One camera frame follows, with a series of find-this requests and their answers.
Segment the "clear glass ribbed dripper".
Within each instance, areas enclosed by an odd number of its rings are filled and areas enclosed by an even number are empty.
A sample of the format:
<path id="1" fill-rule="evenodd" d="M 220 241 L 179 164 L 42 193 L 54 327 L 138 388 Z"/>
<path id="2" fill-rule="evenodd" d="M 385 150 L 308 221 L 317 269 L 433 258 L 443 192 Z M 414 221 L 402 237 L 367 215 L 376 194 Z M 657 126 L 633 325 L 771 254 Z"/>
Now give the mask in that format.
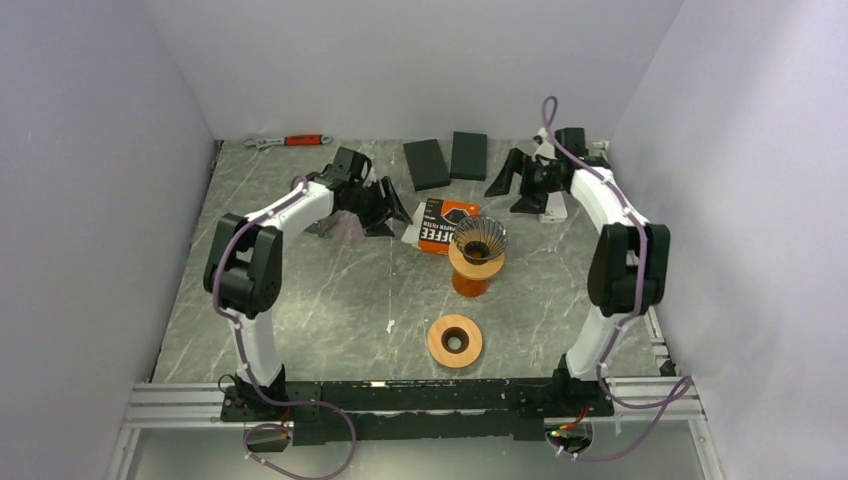
<path id="1" fill-rule="evenodd" d="M 503 254 L 508 247 L 506 227 L 488 215 L 468 216 L 455 228 L 453 244 L 466 261 L 482 265 Z"/>

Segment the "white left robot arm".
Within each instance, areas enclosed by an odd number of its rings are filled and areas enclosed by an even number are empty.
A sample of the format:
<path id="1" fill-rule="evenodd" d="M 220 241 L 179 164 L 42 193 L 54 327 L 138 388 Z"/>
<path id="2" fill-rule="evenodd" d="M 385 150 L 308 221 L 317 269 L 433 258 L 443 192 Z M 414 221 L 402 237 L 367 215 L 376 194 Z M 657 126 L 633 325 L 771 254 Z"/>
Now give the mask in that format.
<path id="1" fill-rule="evenodd" d="M 340 147 L 332 163 L 297 177 L 280 199 L 245 216 L 227 213 L 216 225 L 203 286 L 230 325 L 237 385 L 252 388 L 247 404 L 261 419 L 279 417 L 288 402 L 285 368 L 264 316 L 281 292 L 285 243 L 338 211 L 353 214 L 368 237 L 392 236 L 390 220 L 412 221 L 391 179 L 377 177 L 366 155 Z"/>

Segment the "orange glass carafe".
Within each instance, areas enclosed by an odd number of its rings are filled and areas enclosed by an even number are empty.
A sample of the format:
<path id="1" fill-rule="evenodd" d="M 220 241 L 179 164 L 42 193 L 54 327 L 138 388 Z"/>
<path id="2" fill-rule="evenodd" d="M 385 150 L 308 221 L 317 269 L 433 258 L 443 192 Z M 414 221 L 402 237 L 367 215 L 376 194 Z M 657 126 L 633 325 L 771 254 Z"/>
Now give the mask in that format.
<path id="1" fill-rule="evenodd" d="M 491 276 L 481 279 L 468 278 L 457 270 L 453 271 L 451 277 L 454 290 L 467 298 L 476 298 L 483 295 L 489 289 L 491 279 Z"/>

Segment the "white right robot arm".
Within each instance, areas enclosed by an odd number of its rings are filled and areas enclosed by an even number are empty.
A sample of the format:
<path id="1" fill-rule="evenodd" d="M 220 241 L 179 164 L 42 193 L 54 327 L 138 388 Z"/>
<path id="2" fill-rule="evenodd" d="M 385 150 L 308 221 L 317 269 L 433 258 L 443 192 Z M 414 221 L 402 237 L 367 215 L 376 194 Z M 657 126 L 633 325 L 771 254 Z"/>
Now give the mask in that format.
<path id="1" fill-rule="evenodd" d="M 632 206 L 599 157 L 548 158 L 513 148 L 486 196 L 508 194 L 514 176 L 521 178 L 520 197 L 511 212 L 542 215 L 553 208 L 556 199 L 570 195 L 598 232 L 587 276 L 592 307 L 577 341 L 565 355 L 572 377 L 558 381 L 550 391 L 555 409 L 574 415 L 590 399 L 583 381 L 603 377 L 607 359 L 625 327 L 661 301 L 670 230 L 649 222 Z"/>

